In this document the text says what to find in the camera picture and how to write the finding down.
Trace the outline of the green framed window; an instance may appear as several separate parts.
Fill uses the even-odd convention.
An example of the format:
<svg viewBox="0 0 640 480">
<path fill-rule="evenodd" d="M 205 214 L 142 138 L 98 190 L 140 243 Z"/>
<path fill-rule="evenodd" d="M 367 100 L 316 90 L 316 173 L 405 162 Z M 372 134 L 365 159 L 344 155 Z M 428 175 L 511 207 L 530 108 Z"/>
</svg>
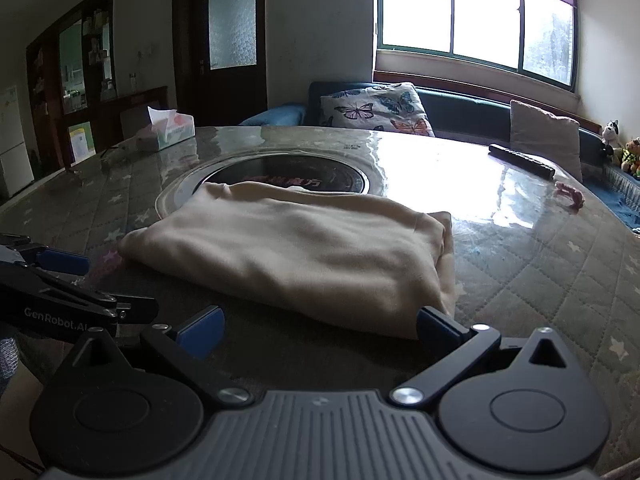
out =
<svg viewBox="0 0 640 480">
<path fill-rule="evenodd" d="M 576 84 L 577 0 L 378 0 L 380 47 Z"/>
</svg>

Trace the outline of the cream sweatshirt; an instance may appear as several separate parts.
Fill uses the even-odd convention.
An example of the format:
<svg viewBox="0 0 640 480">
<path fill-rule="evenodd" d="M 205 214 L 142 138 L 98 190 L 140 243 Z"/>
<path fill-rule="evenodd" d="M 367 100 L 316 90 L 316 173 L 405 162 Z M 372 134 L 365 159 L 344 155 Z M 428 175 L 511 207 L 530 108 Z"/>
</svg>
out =
<svg viewBox="0 0 640 480">
<path fill-rule="evenodd" d="M 380 196 L 205 183 L 118 251 L 227 295 L 386 336 L 415 337 L 423 307 L 456 310 L 450 213 Z"/>
</svg>

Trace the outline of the dark door frosted glass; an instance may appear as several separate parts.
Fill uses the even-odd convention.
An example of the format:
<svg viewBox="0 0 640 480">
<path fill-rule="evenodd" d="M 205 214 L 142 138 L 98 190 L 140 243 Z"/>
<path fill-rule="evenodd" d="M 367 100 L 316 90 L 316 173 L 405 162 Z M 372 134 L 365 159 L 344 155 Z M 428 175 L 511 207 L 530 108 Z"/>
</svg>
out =
<svg viewBox="0 0 640 480">
<path fill-rule="evenodd" d="M 178 111 L 235 126 L 267 108 L 266 0 L 172 0 Z"/>
</svg>

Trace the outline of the black remote control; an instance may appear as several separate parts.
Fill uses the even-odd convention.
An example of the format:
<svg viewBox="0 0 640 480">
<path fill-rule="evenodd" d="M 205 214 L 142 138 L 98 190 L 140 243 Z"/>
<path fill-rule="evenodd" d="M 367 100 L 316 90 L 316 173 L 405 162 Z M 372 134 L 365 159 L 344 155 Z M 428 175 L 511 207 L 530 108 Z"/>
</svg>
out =
<svg viewBox="0 0 640 480">
<path fill-rule="evenodd" d="M 546 165 L 543 162 L 538 162 L 538 160 L 534 159 L 532 156 L 510 150 L 510 148 L 504 148 L 498 144 L 490 144 L 488 146 L 488 153 L 503 162 L 517 166 L 518 168 L 521 168 L 530 174 L 534 174 L 537 177 L 543 178 L 544 180 L 551 181 L 555 176 L 555 170 L 549 165 Z"/>
</svg>

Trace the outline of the white refrigerator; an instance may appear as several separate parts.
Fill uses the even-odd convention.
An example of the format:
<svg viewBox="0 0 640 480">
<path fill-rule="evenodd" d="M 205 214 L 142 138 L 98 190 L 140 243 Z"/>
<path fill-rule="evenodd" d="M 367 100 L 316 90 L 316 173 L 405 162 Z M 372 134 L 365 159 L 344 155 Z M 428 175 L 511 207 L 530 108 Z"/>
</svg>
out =
<svg viewBox="0 0 640 480">
<path fill-rule="evenodd" d="M 3 198 L 13 197 L 34 180 L 15 87 L 7 88 L 1 93 L 0 164 Z"/>
</svg>

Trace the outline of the black white plush toy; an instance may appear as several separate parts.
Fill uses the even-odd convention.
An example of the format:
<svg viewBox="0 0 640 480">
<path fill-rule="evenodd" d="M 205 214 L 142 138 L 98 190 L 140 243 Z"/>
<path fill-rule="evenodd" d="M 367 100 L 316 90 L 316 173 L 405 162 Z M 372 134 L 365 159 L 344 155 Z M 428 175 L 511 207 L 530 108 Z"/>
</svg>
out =
<svg viewBox="0 0 640 480">
<path fill-rule="evenodd" d="M 608 122 L 601 131 L 601 136 L 603 142 L 609 148 L 612 148 L 613 151 L 619 150 L 623 147 L 620 143 L 620 125 L 618 124 L 618 120 L 612 120 L 612 122 Z"/>
</svg>

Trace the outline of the quilted star table cover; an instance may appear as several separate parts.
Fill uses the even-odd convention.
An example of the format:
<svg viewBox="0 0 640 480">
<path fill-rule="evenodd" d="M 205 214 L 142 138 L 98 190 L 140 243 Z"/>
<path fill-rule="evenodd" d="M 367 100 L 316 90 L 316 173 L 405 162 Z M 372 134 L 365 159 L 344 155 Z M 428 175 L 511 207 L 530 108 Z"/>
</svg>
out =
<svg viewBox="0 0 640 480">
<path fill-rule="evenodd" d="M 311 127 L 125 143 L 3 206 L 1 229 L 91 262 L 84 285 L 180 322 L 219 301 L 213 360 L 250 388 L 387 385 L 434 304 L 507 335 L 556 330 L 611 413 L 598 471 L 639 471 L 639 241 L 597 196 L 484 145 Z"/>
</svg>

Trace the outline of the butterfly print pillow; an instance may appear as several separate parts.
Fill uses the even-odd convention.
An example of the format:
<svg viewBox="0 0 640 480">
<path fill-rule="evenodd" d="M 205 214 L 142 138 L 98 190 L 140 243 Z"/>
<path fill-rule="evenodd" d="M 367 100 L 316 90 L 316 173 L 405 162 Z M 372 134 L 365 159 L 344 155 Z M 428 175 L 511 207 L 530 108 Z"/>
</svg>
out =
<svg viewBox="0 0 640 480">
<path fill-rule="evenodd" d="M 377 84 L 322 96 L 320 125 L 434 136 L 420 96 L 411 82 Z"/>
</svg>

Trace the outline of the tissue box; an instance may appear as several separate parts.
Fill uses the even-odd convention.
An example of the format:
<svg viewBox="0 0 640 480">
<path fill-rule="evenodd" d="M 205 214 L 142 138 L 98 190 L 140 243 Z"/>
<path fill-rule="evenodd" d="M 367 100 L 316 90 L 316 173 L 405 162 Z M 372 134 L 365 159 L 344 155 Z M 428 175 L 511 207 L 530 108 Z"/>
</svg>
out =
<svg viewBox="0 0 640 480">
<path fill-rule="evenodd" d="M 149 125 L 134 136 L 136 148 L 142 152 L 159 152 L 195 136 L 194 118 L 176 110 L 148 107 Z"/>
</svg>

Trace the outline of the blue sofa bench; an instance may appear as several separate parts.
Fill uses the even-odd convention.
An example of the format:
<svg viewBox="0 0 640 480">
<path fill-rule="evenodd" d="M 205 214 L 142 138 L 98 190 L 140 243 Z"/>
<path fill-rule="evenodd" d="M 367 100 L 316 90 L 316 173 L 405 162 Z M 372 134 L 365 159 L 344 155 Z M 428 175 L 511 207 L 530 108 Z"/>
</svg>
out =
<svg viewBox="0 0 640 480">
<path fill-rule="evenodd" d="M 330 94 L 353 96 L 368 88 L 367 82 L 315 81 L 308 89 L 308 103 L 270 108 L 242 121 L 244 126 L 318 126 L 321 98 Z M 476 144 L 509 145 L 510 106 L 498 101 L 447 90 L 418 90 L 426 116 L 436 136 Z M 623 224 L 639 229 L 639 181 L 608 163 L 604 143 L 591 127 L 578 129 L 584 185 L 612 210 Z"/>
</svg>

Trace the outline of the black round induction cooktop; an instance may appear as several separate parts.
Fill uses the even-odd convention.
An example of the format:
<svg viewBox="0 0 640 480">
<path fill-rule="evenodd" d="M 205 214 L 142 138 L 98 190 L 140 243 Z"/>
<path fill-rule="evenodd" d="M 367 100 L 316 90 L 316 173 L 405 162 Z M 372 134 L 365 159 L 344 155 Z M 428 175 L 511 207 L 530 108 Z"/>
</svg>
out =
<svg viewBox="0 0 640 480">
<path fill-rule="evenodd" d="M 366 194 L 367 176 L 347 162 L 308 154 L 267 154 L 216 169 L 203 183 L 265 183 L 278 188 L 297 186 L 311 192 Z"/>
</svg>

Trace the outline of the pink hair scrunchie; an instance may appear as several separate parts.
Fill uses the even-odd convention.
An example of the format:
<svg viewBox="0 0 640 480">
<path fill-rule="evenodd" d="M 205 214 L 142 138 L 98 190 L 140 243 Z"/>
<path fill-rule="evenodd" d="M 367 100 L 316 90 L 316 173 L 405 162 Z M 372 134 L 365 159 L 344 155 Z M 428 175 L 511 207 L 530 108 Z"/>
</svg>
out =
<svg viewBox="0 0 640 480">
<path fill-rule="evenodd" d="M 585 205 L 585 197 L 582 191 L 564 182 L 555 182 L 555 195 L 561 196 L 565 207 L 570 210 L 580 211 Z"/>
</svg>

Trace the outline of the yellow plush toy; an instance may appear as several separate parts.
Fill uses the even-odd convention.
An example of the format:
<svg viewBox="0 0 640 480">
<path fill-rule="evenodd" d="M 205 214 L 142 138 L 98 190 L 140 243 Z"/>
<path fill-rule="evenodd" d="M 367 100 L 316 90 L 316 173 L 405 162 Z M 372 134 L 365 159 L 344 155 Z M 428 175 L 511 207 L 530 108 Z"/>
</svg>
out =
<svg viewBox="0 0 640 480">
<path fill-rule="evenodd" d="M 622 151 L 620 169 L 636 179 L 640 178 L 640 139 L 632 139 L 626 143 Z"/>
</svg>

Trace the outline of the dark wooden display cabinet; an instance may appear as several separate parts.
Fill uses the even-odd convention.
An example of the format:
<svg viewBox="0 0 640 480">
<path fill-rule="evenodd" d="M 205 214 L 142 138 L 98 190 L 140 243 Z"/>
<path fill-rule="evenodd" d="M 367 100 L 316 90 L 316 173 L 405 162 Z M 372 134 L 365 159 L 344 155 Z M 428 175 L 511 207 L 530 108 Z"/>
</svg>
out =
<svg viewBox="0 0 640 480">
<path fill-rule="evenodd" d="M 149 121 L 148 106 L 165 108 L 168 88 L 143 90 L 135 73 L 119 90 L 113 40 L 114 0 L 84 0 L 26 48 L 29 105 L 38 177 L 70 169 L 133 136 Z"/>
</svg>

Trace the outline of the gray square pillow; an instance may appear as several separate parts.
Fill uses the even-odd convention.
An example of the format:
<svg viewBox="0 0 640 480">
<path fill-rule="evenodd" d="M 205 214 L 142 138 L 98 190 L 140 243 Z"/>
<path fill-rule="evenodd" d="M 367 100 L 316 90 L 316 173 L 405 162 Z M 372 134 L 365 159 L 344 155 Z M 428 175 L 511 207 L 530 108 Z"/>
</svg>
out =
<svg viewBox="0 0 640 480">
<path fill-rule="evenodd" d="M 512 150 L 551 160 L 582 182 L 579 124 L 575 119 L 512 100 L 510 124 Z"/>
</svg>

